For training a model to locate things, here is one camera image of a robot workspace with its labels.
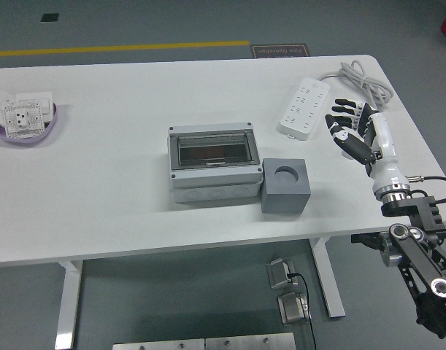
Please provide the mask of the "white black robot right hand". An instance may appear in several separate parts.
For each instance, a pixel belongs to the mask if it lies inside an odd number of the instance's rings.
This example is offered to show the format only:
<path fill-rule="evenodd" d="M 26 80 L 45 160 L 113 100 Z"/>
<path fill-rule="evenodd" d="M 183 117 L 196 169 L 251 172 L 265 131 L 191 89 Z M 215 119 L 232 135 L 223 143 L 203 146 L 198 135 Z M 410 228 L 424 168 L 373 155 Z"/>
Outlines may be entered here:
<path fill-rule="evenodd" d="M 329 133 L 346 155 L 365 166 L 375 198 L 390 203 L 410 197 L 385 115 L 368 103 L 347 99 L 337 99 L 331 110 L 336 114 L 325 116 Z"/>

